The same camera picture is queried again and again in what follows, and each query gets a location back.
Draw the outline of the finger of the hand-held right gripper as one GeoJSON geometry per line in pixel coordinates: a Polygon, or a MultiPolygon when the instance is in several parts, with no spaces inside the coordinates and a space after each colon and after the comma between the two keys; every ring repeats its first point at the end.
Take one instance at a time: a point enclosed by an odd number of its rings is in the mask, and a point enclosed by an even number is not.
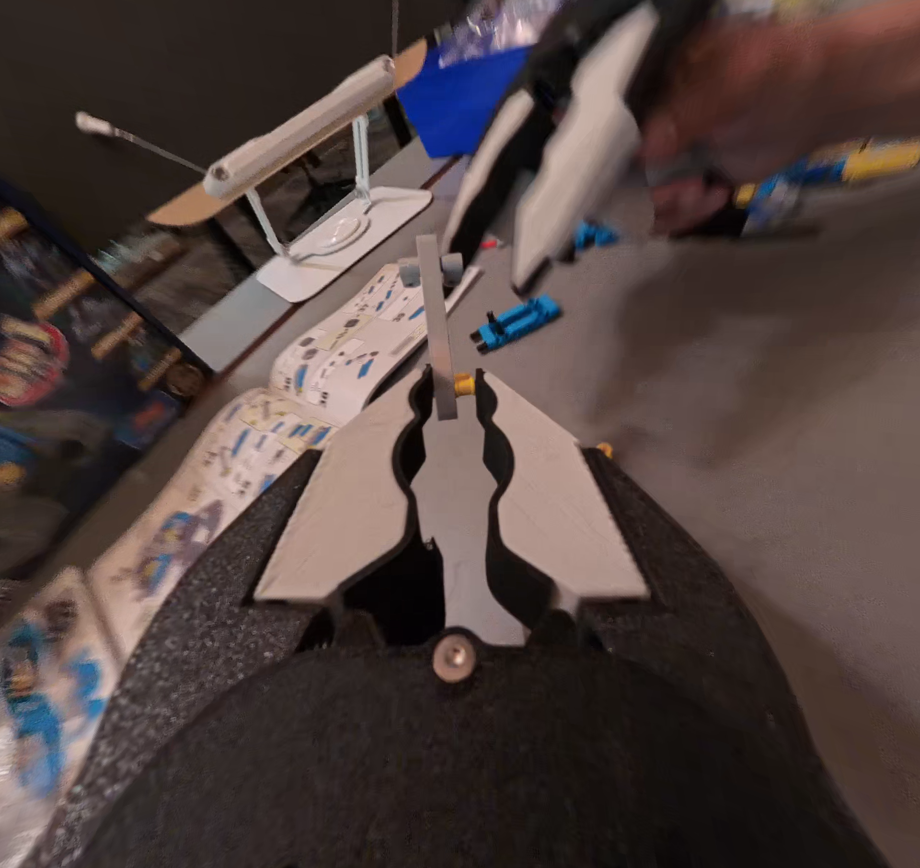
{"type": "Polygon", "coordinates": [[[537,146],[535,100],[526,89],[518,89],[497,109],[466,166],[443,232],[442,254],[458,255],[463,267],[472,263],[537,146]]]}
{"type": "Polygon", "coordinates": [[[581,59],[569,104],[515,211],[512,289],[528,295],[562,257],[577,224],[627,171],[639,130],[626,94],[660,17],[649,0],[621,16],[581,59]]]}

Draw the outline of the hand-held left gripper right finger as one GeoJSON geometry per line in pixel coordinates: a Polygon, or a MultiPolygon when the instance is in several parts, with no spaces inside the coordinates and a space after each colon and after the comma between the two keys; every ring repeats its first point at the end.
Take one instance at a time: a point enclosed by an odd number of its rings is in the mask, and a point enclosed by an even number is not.
{"type": "Polygon", "coordinates": [[[475,400],[495,484],[486,574],[500,606],[534,632],[558,611],[579,621],[586,606],[649,601],[579,440],[489,371],[477,370],[475,400]]]}

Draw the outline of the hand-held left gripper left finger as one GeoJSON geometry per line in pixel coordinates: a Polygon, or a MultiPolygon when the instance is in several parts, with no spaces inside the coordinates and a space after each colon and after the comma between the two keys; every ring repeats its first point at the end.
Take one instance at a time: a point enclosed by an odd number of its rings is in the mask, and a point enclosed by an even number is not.
{"type": "Polygon", "coordinates": [[[386,644],[443,631],[443,557],[422,537],[414,479],[426,460],[431,369],[415,369],[321,452],[253,591],[263,602],[370,615],[386,644]]]}

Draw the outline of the short grey connector piece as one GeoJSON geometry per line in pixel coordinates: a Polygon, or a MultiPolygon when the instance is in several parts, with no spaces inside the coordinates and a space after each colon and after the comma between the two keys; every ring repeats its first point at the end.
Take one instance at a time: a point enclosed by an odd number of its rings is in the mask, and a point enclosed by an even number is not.
{"type": "MultiPolygon", "coordinates": [[[[462,282],[465,266],[460,253],[448,253],[440,256],[440,269],[443,287],[453,288],[462,282]]],[[[402,258],[398,261],[398,274],[404,287],[420,287],[421,271],[418,258],[402,258]]]]}

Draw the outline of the long grey building beam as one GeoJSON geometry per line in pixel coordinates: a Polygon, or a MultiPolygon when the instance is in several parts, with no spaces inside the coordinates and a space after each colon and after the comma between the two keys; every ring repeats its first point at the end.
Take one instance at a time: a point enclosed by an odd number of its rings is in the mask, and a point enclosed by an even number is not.
{"type": "Polygon", "coordinates": [[[433,402],[439,421],[457,418],[454,368],[443,294],[442,261],[436,237],[416,238],[420,283],[425,308],[433,402]]]}

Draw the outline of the pile of small building pieces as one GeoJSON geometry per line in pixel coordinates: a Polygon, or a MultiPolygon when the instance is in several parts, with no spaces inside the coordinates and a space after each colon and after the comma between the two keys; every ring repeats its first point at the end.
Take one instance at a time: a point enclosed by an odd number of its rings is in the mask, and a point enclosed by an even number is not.
{"type": "Polygon", "coordinates": [[[681,237],[766,235],[787,225],[803,192],[855,187],[918,170],[919,138],[864,138],[821,149],[759,183],[741,184],[727,204],[681,237]]]}

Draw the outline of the person's right hand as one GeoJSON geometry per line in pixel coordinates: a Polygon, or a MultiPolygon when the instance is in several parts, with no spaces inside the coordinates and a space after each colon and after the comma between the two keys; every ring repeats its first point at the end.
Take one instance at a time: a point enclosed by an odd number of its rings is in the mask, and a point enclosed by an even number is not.
{"type": "Polygon", "coordinates": [[[687,42],[641,129],[639,156],[650,172],[663,172],[705,152],[720,177],[695,172],[655,186],[658,233],[706,221],[730,201],[731,186],[763,180],[818,144],[818,69],[810,30],[795,23],[725,17],[687,42]]]}

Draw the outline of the blue plastic bin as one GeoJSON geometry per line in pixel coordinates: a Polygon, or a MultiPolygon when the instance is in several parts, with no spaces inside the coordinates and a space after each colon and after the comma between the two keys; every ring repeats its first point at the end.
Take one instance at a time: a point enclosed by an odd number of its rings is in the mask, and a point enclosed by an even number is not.
{"type": "Polygon", "coordinates": [[[441,67],[439,48],[421,39],[394,57],[397,98],[429,158],[477,149],[492,112],[531,51],[515,47],[441,67]]]}

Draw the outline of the instruction booklet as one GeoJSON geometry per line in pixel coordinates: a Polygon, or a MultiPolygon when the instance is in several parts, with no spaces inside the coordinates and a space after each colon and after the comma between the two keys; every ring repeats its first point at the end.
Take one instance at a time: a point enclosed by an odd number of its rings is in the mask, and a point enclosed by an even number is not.
{"type": "Polygon", "coordinates": [[[323,448],[427,336],[420,284],[385,264],[275,358],[267,384],[214,415],[89,582],[122,660],[179,579],[302,454],[323,448]]]}

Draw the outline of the blue panel with black pins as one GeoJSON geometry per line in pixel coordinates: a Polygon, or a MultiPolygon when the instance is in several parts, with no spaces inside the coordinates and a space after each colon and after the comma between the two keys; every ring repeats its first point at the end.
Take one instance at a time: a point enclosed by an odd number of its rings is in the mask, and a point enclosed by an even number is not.
{"type": "Polygon", "coordinates": [[[491,353],[535,333],[561,315],[558,302],[547,295],[527,299],[500,314],[487,311],[486,322],[470,334],[470,340],[480,354],[491,353]]]}

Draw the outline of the robot kit box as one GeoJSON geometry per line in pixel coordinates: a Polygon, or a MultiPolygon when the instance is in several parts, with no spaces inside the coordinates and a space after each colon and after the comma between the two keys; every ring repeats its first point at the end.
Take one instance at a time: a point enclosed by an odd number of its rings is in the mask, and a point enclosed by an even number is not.
{"type": "Polygon", "coordinates": [[[213,369],[150,306],[161,233],[114,266],[2,180],[1,573],[32,575],[183,414],[213,369]]]}

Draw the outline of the blue sticker sheet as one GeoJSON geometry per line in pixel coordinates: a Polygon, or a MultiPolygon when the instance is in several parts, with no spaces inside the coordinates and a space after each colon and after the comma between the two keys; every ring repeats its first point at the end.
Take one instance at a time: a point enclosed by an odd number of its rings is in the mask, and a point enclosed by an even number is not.
{"type": "Polygon", "coordinates": [[[37,821],[82,769],[119,674],[86,576],[64,568],[2,630],[2,816],[37,821]]]}

